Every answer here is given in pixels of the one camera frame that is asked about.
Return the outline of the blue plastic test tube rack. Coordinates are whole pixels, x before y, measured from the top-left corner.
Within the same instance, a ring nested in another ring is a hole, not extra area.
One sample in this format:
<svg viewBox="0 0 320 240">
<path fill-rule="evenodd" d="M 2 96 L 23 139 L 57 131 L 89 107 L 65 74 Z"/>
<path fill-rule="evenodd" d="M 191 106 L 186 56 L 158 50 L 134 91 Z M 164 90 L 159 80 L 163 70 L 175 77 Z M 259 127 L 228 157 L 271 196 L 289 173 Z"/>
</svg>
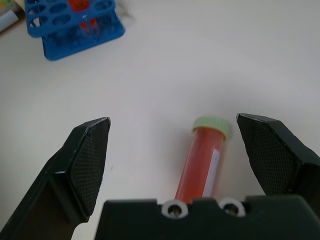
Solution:
<svg viewBox="0 0 320 240">
<path fill-rule="evenodd" d="M 51 61 L 121 37 L 125 29 L 116 15 L 115 0 L 91 0 L 85 11 L 96 18 L 99 33 L 87 37 L 80 29 L 82 15 L 67 0 L 24 0 L 27 32 L 41 38 L 44 56 Z"/>
</svg>

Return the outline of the red tube with green cap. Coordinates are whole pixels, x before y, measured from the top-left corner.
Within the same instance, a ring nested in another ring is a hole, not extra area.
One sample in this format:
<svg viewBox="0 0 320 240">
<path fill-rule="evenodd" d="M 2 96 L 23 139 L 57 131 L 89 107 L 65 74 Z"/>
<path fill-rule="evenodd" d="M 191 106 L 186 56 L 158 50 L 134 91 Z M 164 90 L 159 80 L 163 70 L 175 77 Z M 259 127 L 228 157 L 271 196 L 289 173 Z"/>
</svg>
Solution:
<svg viewBox="0 0 320 240">
<path fill-rule="evenodd" d="M 192 142 L 175 199 L 189 204 L 212 195 L 221 150 L 230 133 L 229 123 L 216 116 L 201 116 L 192 126 Z"/>
</svg>

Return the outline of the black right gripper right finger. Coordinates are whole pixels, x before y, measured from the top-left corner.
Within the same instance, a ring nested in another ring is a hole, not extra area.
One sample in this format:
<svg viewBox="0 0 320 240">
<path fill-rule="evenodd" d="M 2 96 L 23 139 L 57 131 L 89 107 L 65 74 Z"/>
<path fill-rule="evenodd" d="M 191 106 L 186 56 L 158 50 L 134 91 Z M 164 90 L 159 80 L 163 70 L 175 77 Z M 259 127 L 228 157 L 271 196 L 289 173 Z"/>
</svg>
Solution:
<svg viewBox="0 0 320 240">
<path fill-rule="evenodd" d="M 264 193 L 300 195 L 320 218 L 320 156 L 280 120 L 239 113 L 236 122 Z"/>
</svg>

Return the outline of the white paper roll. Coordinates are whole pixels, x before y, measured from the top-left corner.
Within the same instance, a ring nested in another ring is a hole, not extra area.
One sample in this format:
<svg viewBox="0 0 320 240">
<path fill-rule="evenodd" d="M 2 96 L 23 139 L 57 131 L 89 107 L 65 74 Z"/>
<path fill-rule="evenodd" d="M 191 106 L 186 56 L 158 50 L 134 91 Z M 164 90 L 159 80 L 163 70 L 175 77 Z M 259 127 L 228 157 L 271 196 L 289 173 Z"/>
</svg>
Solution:
<svg viewBox="0 0 320 240">
<path fill-rule="evenodd" d="M 10 9 L 0 16 L 0 33 L 19 20 L 17 15 Z"/>
</svg>

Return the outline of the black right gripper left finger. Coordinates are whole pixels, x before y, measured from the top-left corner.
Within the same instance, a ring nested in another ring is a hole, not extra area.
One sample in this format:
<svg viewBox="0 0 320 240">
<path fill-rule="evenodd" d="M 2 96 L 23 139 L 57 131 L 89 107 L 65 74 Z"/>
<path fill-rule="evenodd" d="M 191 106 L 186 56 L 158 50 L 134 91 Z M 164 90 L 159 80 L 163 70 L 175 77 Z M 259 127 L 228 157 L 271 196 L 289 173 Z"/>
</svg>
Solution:
<svg viewBox="0 0 320 240">
<path fill-rule="evenodd" d="M 110 118 L 102 117 L 71 131 L 0 231 L 0 240 L 72 239 L 94 212 L 110 127 Z"/>
</svg>

